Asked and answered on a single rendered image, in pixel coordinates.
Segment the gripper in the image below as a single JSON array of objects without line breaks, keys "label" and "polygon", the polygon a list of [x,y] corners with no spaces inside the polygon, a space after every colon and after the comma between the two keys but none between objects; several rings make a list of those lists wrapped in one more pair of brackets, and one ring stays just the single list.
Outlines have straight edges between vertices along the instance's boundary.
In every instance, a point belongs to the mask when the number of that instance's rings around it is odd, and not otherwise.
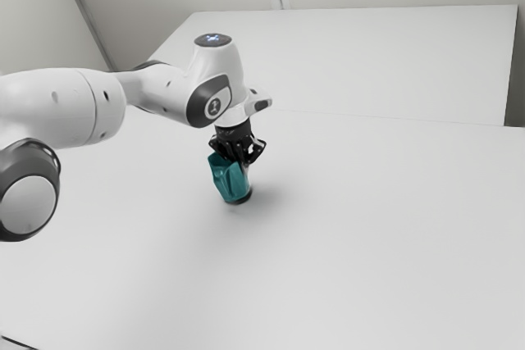
[{"label": "gripper", "polygon": [[267,142],[255,137],[250,119],[231,127],[216,125],[215,134],[210,138],[208,145],[220,157],[242,164],[246,189],[251,191],[249,168],[262,155]]}]

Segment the teal faceted mug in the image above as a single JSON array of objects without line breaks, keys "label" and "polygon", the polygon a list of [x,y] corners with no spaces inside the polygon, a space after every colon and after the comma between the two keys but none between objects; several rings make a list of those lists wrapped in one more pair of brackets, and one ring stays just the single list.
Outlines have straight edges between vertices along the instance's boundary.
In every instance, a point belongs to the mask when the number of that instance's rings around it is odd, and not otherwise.
[{"label": "teal faceted mug", "polygon": [[246,189],[241,163],[214,152],[208,156],[208,164],[213,183],[224,202],[235,205],[249,200],[252,190]]}]

